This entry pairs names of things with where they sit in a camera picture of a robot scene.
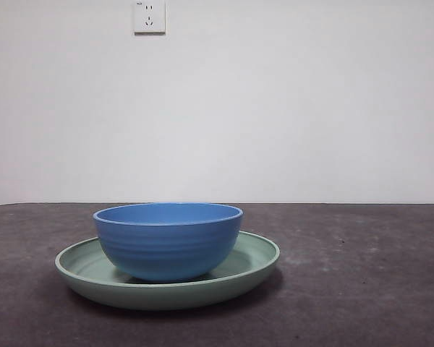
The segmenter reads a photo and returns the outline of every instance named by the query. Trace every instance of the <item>white wall outlet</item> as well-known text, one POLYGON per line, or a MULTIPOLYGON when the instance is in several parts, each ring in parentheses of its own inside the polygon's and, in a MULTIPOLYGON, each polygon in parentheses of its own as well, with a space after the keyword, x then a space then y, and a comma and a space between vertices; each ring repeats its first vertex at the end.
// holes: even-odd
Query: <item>white wall outlet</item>
POLYGON ((133 16, 135 34, 166 32, 166 0, 137 1, 133 16))

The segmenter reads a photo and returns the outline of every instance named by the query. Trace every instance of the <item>plate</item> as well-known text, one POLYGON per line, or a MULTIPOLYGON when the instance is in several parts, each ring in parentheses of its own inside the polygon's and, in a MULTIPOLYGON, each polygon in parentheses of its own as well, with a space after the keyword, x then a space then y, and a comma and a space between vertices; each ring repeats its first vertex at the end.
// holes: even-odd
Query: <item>plate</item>
POLYGON ((230 255, 198 278, 151 283, 116 269, 97 237, 73 244, 55 259, 67 285, 78 294, 113 307, 142 310, 189 309, 237 297, 263 282, 280 255, 278 246, 240 231, 230 255))

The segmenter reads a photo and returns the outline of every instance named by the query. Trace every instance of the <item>green plate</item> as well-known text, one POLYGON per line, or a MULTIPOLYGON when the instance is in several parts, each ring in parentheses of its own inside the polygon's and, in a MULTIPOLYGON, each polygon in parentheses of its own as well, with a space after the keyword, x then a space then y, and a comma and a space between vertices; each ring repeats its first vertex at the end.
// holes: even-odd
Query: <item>green plate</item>
POLYGON ((98 238, 74 244, 55 259, 56 268, 78 294, 101 304, 125 309, 188 309, 232 299, 253 289, 272 272, 278 246, 240 231, 230 255, 199 278, 181 283, 150 283, 117 270, 98 238))

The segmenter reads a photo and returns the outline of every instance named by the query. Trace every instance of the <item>white wall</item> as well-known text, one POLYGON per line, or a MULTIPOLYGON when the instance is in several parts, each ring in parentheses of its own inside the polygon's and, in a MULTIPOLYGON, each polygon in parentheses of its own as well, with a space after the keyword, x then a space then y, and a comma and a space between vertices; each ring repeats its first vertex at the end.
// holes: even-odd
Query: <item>white wall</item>
POLYGON ((0 0, 0 204, 434 202, 434 1, 0 0))

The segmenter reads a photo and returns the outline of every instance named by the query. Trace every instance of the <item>bowl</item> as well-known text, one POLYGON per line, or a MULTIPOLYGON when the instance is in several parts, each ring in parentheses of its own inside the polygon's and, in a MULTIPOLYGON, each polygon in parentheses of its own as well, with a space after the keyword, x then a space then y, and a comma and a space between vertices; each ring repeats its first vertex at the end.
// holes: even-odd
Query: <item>bowl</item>
POLYGON ((242 216, 229 205, 156 202, 107 208, 93 219, 101 248, 117 268, 166 283, 219 265, 237 240, 242 216))

